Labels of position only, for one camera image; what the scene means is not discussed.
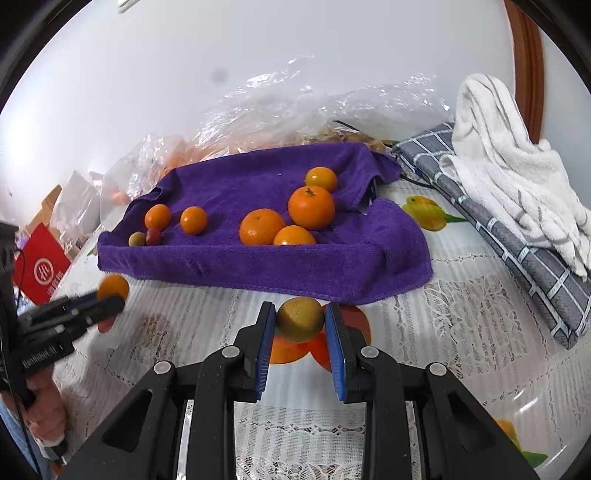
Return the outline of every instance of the purple towel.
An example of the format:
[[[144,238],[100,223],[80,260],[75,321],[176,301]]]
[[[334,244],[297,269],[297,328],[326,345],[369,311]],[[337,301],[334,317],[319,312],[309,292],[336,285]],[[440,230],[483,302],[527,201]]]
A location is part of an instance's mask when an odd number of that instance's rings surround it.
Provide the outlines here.
[[[238,229],[259,208],[276,210],[291,223],[287,200],[306,172],[331,168],[339,184],[331,226],[313,232],[317,245],[244,246]],[[356,208],[371,180],[398,180],[400,167],[363,144],[275,148],[216,158],[177,168],[156,188],[134,200],[113,232],[99,238],[99,268],[136,278],[198,286],[274,291],[364,304],[422,286],[431,261],[421,229],[394,202],[376,200],[367,215]],[[144,215],[156,203],[173,213],[163,244],[129,247],[145,231]],[[184,233],[181,212],[199,205],[209,216],[201,235]]]

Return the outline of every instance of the gray plaid cloth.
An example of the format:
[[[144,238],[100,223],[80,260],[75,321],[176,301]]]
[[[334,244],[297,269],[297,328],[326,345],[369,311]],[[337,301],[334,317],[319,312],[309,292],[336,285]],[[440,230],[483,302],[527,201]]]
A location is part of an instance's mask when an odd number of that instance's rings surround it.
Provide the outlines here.
[[[452,131],[453,124],[438,125],[400,142],[392,153],[403,166],[429,182],[464,214],[528,290],[552,336],[561,345],[572,348],[587,330],[591,281],[584,283],[552,250],[524,245],[443,174],[439,158],[443,154],[453,154]]]

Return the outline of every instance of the plastic bag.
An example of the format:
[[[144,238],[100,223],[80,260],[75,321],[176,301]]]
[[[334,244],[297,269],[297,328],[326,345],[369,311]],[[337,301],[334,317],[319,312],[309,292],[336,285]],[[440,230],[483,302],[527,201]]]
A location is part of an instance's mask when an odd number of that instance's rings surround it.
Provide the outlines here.
[[[378,140],[374,147],[381,150],[387,144],[383,140],[407,138],[449,117],[449,107],[437,97],[433,80],[422,76],[400,85],[315,95],[306,82],[310,61],[292,60],[285,70],[253,77],[228,93],[202,113],[197,134],[188,142],[181,137],[147,136],[105,174],[101,221],[107,228],[114,226],[109,215],[120,219],[123,206],[185,164],[319,141],[363,141],[371,147]]]
[[[99,191],[75,170],[49,220],[49,226],[60,231],[60,243],[67,254],[75,256],[99,226],[99,205]]]

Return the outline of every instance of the red bag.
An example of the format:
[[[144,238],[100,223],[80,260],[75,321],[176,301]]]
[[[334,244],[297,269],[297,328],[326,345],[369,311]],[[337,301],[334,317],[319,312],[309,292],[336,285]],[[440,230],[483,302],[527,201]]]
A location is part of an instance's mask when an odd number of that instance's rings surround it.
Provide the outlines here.
[[[51,299],[69,267],[70,260],[61,245],[40,223],[14,262],[14,283],[35,305],[40,305]]]

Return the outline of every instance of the table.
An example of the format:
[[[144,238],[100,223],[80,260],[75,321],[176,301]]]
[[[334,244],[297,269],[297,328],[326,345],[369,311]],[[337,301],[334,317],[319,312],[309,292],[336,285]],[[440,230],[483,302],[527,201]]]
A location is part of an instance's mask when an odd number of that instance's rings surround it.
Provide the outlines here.
[[[433,190],[399,181],[380,195],[399,204],[423,194],[458,215]],[[591,336],[570,351],[551,336],[531,299],[467,223],[424,231],[434,276],[422,288],[361,306],[372,344],[397,361],[446,364],[497,419],[509,419],[524,450],[546,453],[537,472],[556,480],[591,432]],[[89,241],[57,295],[82,294],[103,273]],[[159,360],[185,365],[231,344],[256,320],[262,301],[279,306],[289,296],[226,288],[196,288],[130,279],[125,311],[111,332],[92,329],[75,353],[56,365],[54,378],[70,412],[75,450],[115,404]],[[412,424],[413,473],[419,478]],[[256,404],[235,409],[240,479],[349,479],[361,471],[365,408],[343,405],[328,372],[307,355],[269,369]]]

